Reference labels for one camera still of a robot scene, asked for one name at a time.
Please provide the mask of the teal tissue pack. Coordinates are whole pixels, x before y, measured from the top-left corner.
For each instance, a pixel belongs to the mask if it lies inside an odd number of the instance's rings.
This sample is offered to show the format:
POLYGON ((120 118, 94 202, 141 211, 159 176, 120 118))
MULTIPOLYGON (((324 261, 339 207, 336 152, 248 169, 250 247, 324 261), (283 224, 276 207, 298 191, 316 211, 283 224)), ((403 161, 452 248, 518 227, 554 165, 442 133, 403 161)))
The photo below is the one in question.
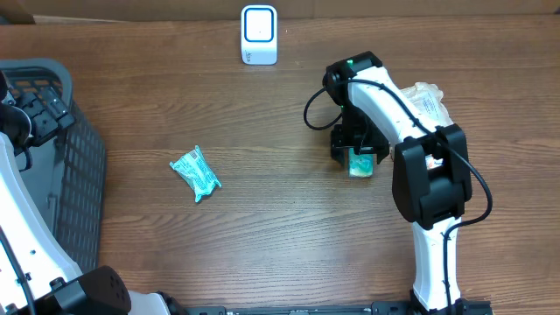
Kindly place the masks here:
POLYGON ((353 149, 348 151, 348 175, 351 178, 370 178, 375 168, 375 155, 373 153, 354 153, 353 149))

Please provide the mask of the beige food pouch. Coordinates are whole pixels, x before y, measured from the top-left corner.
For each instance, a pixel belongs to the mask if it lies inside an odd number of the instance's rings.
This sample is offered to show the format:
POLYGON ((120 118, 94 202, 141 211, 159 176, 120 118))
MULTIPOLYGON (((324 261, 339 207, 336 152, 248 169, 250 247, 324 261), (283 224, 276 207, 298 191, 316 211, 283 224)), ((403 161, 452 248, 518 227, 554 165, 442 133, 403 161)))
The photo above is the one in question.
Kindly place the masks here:
POLYGON ((437 125, 446 127, 453 124, 447 108, 442 103, 444 92, 435 84, 417 82, 412 87, 406 87, 401 92, 423 114, 426 114, 437 125))

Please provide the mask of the light green wipes packet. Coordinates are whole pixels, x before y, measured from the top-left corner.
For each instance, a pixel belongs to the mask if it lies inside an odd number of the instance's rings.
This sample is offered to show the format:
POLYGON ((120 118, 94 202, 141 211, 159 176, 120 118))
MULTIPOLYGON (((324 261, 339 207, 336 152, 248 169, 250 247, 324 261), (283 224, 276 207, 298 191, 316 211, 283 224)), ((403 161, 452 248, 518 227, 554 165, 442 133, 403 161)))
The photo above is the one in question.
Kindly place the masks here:
POLYGON ((170 167, 191 187, 196 203, 211 195, 216 186, 222 188, 222 183, 207 164, 198 145, 177 161, 170 162, 170 167))

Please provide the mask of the orange tissue pack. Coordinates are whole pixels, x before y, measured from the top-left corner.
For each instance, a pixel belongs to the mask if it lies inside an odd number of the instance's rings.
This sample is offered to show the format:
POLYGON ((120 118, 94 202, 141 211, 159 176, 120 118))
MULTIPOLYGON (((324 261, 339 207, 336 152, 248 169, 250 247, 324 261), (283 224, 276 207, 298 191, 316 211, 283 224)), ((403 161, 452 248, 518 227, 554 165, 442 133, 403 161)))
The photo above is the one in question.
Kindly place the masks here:
POLYGON ((443 165, 444 160, 442 158, 435 158, 432 155, 425 157, 425 163, 428 170, 438 168, 443 165))

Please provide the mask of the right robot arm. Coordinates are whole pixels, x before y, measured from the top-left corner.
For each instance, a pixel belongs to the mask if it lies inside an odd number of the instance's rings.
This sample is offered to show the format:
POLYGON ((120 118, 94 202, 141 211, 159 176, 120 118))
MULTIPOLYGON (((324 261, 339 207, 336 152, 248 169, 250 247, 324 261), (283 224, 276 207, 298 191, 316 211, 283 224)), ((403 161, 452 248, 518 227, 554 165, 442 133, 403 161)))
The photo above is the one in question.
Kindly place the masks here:
POLYGON ((372 53, 328 66, 322 89, 340 107, 327 124, 331 157, 393 161, 392 195, 411 225, 416 274, 408 314, 471 314, 456 278, 459 224, 472 197, 466 136, 417 108, 372 53))

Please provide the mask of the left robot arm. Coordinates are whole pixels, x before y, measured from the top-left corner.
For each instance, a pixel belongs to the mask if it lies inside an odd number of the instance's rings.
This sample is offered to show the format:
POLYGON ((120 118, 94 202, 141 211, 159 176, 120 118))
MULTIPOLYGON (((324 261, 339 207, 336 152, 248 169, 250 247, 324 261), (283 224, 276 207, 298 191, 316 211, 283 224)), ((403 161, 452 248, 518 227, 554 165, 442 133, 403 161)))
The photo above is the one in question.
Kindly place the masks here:
POLYGON ((97 262, 106 154, 72 92, 63 68, 1 69, 1 311, 177 314, 97 262))

